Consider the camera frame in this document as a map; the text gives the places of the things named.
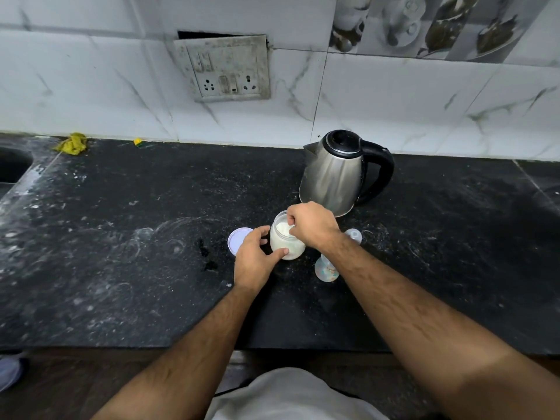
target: person's left arm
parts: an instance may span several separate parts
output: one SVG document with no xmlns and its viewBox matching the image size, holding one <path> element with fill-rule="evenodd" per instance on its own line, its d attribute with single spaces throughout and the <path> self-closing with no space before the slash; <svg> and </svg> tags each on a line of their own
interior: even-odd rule
<svg viewBox="0 0 560 420">
<path fill-rule="evenodd" d="M 234 287 L 190 332 L 125 385 L 92 420 L 203 419 L 251 303 L 287 254 L 265 255 L 270 227 L 250 232 L 235 258 Z"/>
</svg>

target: switch panel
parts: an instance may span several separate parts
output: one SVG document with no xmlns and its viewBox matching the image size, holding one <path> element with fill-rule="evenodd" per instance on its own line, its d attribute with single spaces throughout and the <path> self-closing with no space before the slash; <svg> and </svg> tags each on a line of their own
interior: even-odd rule
<svg viewBox="0 0 560 420">
<path fill-rule="evenodd" d="M 264 35 L 174 41 L 195 101 L 270 98 Z"/>
</svg>

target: hand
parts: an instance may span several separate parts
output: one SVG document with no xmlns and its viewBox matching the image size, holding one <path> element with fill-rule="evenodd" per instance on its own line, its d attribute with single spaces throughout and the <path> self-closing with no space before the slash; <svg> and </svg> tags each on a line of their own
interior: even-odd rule
<svg viewBox="0 0 560 420">
<path fill-rule="evenodd" d="M 243 240 L 235 257 L 235 286 L 248 288 L 255 291 L 255 294 L 259 293 L 276 263 L 290 252 L 284 247 L 276 249 L 270 255 L 264 254 L 260 246 L 267 243 L 262 237 L 266 236 L 269 230 L 269 225 L 255 228 Z"/>
<path fill-rule="evenodd" d="M 324 244 L 340 234 L 332 212 L 315 202 L 291 205 L 288 208 L 288 224 L 295 224 L 290 229 L 292 236 L 319 251 Z"/>
</svg>

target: electric kettle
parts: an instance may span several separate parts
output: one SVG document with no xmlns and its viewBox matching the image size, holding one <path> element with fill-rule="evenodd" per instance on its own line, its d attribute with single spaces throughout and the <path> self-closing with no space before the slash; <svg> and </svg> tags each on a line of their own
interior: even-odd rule
<svg viewBox="0 0 560 420">
<path fill-rule="evenodd" d="M 346 130 L 331 131 L 321 141 L 304 146 L 304 150 L 306 167 L 300 200 L 317 202 L 335 217 L 350 212 L 355 203 L 367 202 L 381 193 L 395 168 L 386 148 Z M 376 163 L 381 169 L 377 180 L 363 189 L 368 163 Z"/>
</svg>

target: kettle handle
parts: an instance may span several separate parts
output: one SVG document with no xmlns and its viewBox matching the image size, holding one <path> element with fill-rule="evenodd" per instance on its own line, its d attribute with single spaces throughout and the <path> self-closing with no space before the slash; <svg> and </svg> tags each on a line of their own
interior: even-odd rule
<svg viewBox="0 0 560 420">
<path fill-rule="evenodd" d="M 381 166 L 381 169 L 379 169 L 379 176 L 377 177 L 377 180 L 375 180 L 375 182 L 368 189 L 362 189 L 360 196 L 356 200 L 356 204 L 365 203 L 381 193 L 387 186 L 389 181 L 391 181 L 393 171 L 395 170 L 395 161 L 393 160 L 393 155 L 391 155 L 391 152 L 389 152 L 387 148 L 370 141 L 362 140 L 362 151 L 363 161 L 365 163 L 363 170 L 364 180 L 366 179 L 368 163 L 375 163 Z"/>
</svg>

